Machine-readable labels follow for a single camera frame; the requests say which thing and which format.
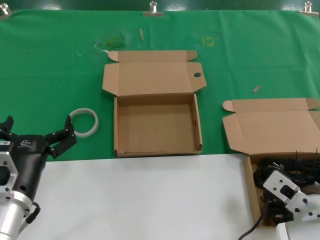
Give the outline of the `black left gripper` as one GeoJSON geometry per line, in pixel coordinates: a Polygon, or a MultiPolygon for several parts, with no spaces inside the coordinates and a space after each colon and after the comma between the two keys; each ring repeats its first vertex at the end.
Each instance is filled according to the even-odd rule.
{"type": "Polygon", "coordinates": [[[77,143],[75,129],[70,115],[66,117],[64,129],[45,136],[14,134],[13,125],[11,115],[0,124],[0,139],[13,142],[10,156],[18,171],[13,190],[34,200],[48,155],[56,159],[73,147],[77,143]]]}

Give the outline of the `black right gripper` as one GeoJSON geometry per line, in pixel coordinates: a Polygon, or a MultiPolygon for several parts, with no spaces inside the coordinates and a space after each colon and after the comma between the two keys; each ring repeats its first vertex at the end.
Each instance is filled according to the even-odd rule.
{"type": "Polygon", "coordinates": [[[285,203],[278,197],[265,190],[263,200],[267,205],[266,213],[274,223],[286,223],[294,220],[293,213],[286,207],[285,203]]]}

